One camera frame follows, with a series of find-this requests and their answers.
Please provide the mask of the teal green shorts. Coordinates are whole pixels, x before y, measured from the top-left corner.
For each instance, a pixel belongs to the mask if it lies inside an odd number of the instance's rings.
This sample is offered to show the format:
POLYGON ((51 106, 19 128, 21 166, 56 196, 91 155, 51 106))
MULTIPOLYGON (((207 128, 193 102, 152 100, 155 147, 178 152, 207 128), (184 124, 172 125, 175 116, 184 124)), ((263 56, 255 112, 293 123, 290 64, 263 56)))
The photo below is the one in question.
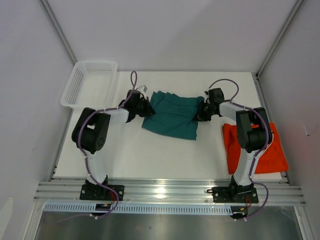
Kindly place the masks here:
POLYGON ((155 114, 145 117, 141 127, 162 136, 195 141, 198 122, 194 117, 203 100, 202 96, 181 97, 169 92, 154 92, 150 105, 155 114))

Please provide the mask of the orange shorts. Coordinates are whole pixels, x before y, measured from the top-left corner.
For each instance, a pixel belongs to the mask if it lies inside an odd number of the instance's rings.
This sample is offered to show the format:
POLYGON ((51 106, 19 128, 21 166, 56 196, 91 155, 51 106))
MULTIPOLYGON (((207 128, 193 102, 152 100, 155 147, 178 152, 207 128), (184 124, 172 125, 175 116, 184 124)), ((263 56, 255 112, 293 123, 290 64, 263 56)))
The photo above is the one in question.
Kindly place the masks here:
MULTIPOLYGON (((269 125, 273 133, 272 143, 259 158, 255 169, 256 174, 271 174, 289 170, 277 128, 272 122, 269 125)), ((232 175, 237 170, 242 150, 237 140, 237 127, 225 123, 222 126, 222 134, 226 151, 227 169, 228 173, 232 175)))

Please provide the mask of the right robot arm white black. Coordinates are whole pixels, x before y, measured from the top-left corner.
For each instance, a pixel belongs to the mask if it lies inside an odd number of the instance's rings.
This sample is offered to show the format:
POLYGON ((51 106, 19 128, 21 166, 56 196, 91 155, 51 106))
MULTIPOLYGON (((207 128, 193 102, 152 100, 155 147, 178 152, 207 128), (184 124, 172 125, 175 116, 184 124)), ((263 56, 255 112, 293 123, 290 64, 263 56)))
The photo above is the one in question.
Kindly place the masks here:
POLYGON ((258 202, 258 194, 252 180, 262 151, 272 142, 273 136, 263 107, 250 108, 226 100, 221 88, 205 92, 194 119, 207 122, 213 115, 226 117, 236 122, 236 140, 240 145, 240 157, 235 173, 228 186, 216 186, 207 190, 215 203, 245 203, 246 199, 258 202))

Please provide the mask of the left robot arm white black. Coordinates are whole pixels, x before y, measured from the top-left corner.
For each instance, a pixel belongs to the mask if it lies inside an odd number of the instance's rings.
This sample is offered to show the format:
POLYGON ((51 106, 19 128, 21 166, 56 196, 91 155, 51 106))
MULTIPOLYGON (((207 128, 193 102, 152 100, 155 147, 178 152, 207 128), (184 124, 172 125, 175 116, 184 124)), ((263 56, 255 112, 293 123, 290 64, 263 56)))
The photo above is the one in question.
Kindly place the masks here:
POLYGON ((146 92, 138 89, 129 90, 126 99, 116 107, 99 110, 86 107, 82 110, 71 140, 84 156, 87 177, 83 191, 86 194, 91 192, 97 200, 103 200, 111 191, 104 162, 97 157, 97 152, 107 141, 109 128, 129 123, 136 116, 151 117, 155 113, 146 92))

